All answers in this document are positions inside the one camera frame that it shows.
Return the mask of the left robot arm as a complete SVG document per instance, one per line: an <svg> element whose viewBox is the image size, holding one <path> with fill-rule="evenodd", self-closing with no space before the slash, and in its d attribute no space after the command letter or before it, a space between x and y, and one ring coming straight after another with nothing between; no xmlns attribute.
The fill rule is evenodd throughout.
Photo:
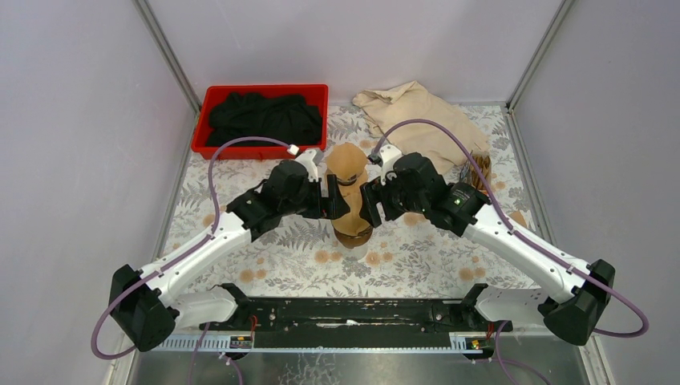
<svg viewBox="0 0 680 385"><path fill-rule="evenodd" d="M216 261L276 229L283 217L335 220L350 207L334 174L319 176L307 156L283 160L260 184L219 210L213 223L167 257L140 269L118 268L111 279L111 316L138 351L150 351L175 330L222 322L231 330L248 321L247 305L226 289L185 293Z"/></svg>

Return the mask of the dark wooden ring holder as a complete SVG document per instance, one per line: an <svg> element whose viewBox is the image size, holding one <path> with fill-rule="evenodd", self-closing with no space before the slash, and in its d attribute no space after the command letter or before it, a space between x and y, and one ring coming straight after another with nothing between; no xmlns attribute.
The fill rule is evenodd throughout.
<svg viewBox="0 0 680 385"><path fill-rule="evenodd" d="M347 249L354 249L365 245L370 240L372 233L372 229L368 229L366 232L358 235L347 235L334 230L334 235L338 242Z"/></svg>

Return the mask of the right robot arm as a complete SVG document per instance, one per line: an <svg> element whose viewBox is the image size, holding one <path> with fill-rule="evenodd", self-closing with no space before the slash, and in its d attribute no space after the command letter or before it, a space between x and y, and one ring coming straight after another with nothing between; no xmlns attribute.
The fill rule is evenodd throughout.
<svg viewBox="0 0 680 385"><path fill-rule="evenodd" d="M372 226L419 213L442 229L482 245L530 277L537 290L487 287L461 306L465 327L480 330L490 321L544 325L558 338L584 346L611 295L616 270L599 259L571 257L496 211L488 196L464 182L446 183L433 163L417 152L404 155L388 146L368 160L380 175L363 184L360 216Z"/></svg>

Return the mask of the brown paper coffee filter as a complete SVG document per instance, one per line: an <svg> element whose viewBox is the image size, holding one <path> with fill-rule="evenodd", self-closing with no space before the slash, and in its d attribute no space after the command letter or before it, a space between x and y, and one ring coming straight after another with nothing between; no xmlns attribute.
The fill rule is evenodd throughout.
<svg viewBox="0 0 680 385"><path fill-rule="evenodd" d="M368 179L368 159L363 150L352 143L336 145L326 157L326 173L335 175L339 185L361 185Z"/></svg>

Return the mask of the orange coffee filter box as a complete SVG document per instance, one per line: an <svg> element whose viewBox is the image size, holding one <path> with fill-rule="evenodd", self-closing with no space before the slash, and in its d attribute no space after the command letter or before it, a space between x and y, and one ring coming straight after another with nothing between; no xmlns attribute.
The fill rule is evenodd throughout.
<svg viewBox="0 0 680 385"><path fill-rule="evenodd" d="M488 188L483 180L488 184L492 180L491 157L488 152L472 152L471 157L477 168L467 160L459 172L459 180L488 195Z"/></svg>

